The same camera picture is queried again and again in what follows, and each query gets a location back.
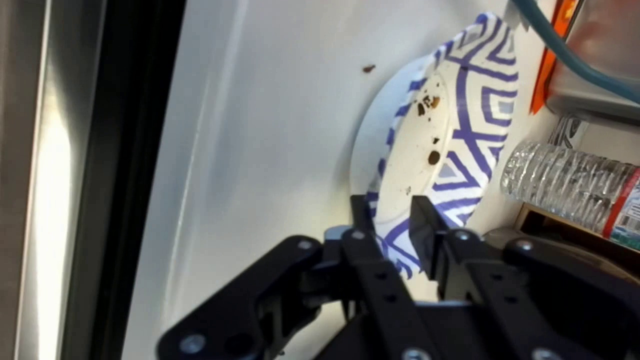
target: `water bottle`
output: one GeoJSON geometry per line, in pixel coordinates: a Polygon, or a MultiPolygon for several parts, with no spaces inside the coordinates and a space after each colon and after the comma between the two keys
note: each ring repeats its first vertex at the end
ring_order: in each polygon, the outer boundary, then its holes
{"type": "Polygon", "coordinates": [[[523,142],[500,188],[567,223],[640,251],[640,168],[561,146],[523,142]]]}

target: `bottle label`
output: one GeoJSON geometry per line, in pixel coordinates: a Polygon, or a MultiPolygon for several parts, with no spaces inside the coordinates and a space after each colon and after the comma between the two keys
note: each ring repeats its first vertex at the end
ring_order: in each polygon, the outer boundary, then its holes
{"type": "Polygon", "coordinates": [[[640,252],[640,168],[622,188],[602,236],[640,252]]]}

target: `orange object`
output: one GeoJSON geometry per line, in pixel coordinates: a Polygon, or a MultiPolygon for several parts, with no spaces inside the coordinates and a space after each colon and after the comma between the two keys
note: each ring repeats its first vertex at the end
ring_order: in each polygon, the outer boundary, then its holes
{"type": "MultiPolygon", "coordinates": [[[[569,24],[575,16],[579,0],[559,0],[556,6],[556,15],[551,20],[551,26],[559,39],[566,39],[569,24]]],[[[551,73],[556,68],[556,54],[547,49],[544,49],[542,62],[539,62],[539,73],[535,79],[535,89],[530,104],[530,115],[535,115],[547,98],[547,83],[551,79],[551,73]]]]}

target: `blue and white patterned plate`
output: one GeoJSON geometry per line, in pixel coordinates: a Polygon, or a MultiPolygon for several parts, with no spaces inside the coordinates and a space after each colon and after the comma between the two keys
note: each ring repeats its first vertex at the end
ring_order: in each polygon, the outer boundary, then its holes
{"type": "Polygon", "coordinates": [[[512,31],[479,15],[374,98],[353,144],[351,192],[368,194],[380,249],[408,279],[419,271],[410,199],[426,194],[450,226],[463,226],[492,178],[516,95],[512,31]]]}

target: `blue geometric pattern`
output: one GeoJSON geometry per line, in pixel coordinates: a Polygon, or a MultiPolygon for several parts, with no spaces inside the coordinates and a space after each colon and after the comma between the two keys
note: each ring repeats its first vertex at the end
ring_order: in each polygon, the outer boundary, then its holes
{"type": "MultiPolygon", "coordinates": [[[[455,79],[443,79],[455,89],[458,115],[442,171],[426,197],[450,226],[463,226],[481,201],[512,122],[517,97],[512,32],[498,16],[479,15],[475,24],[443,43],[431,54],[431,62],[426,62],[426,68],[408,84],[406,102],[395,110],[385,136],[388,154],[402,119],[410,113],[413,95],[442,62],[458,67],[455,79]]],[[[380,159],[378,178],[368,192],[374,223],[383,168],[385,159],[380,159]]],[[[410,279],[419,271],[419,262],[408,240],[408,226],[408,218],[397,221],[385,235],[378,233],[378,240],[397,272],[410,279]]]]}

